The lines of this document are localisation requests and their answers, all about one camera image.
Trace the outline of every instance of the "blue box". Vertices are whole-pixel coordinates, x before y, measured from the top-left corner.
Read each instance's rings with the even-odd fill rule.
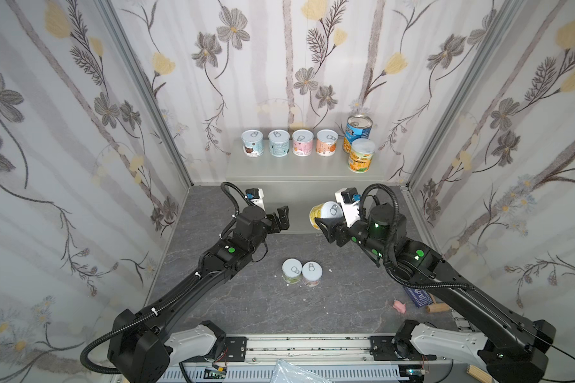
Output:
[[[432,304],[432,298],[430,298],[430,295],[426,291],[410,289],[409,287],[405,286],[403,286],[403,289],[405,289],[406,295],[409,295],[417,307],[423,307]]]

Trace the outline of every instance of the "wallpaper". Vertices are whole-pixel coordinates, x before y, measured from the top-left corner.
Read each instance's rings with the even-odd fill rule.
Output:
[[[186,195],[96,8],[0,2],[0,382],[92,382]],[[92,358],[106,359],[106,347]]]
[[[411,192],[453,266],[575,356],[574,1],[526,2]]]
[[[404,183],[501,1],[112,0],[194,182],[226,175],[247,129],[373,119]]]

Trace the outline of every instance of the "plastic bag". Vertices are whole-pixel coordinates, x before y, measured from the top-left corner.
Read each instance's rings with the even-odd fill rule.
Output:
[[[332,381],[279,359],[270,383],[332,383]]]

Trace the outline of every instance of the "tin can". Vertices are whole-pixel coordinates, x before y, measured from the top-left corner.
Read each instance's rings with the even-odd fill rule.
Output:
[[[323,157],[329,157],[337,149],[338,134],[330,129],[322,129],[318,132],[318,141],[315,145],[317,154]]]
[[[306,157],[313,151],[313,133],[300,129],[292,134],[292,151],[297,156]]]
[[[370,128],[373,127],[373,120],[365,115],[353,115],[347,119],[345,127],[345,139],[343,139],[343,150],[349,154],[351,143],[357,139],[368,139]]]
[[[245,131],[241,134],[241,140],[243,140],[243,151],[246,156],[258,157],[264,153],[263,137],[262,132],[256,130]]]
[[[343,209],[341,209],[341,205],[328,201],[320,203],[311,209],[309,212],[309,221],[315,229],[319,230],[319,226],[315,223],[316,218],[341,218],[342,216]]]
[[[289,152],[289,133],[277,129],[268,133],[268,148],[275,157],[287,156]]]
[[[375,143],[369,139],[357,139],[351,144],[347,164],[352,172],[364,173],[370,167],[370,161],[375,154]]]
[[[302,282],[309,287],[317,286],[322,279],[322,266],[317,262],[307,262],[302,267]]]
[[[302,264],[295,258],[286,259],[281,267],[283,279],[290,284],[298,283],[302,272]]]

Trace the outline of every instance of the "wooden block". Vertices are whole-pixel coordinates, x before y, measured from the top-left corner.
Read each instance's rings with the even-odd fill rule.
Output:
[[[494,379],[492,379],[490,374],[472,364],[467,367],[467,374],[477,379],[481,383],[494,383]]]
[[[426,312],[443,312],[449,311],[451,307],[447,303],[433,303],[426,306]]]

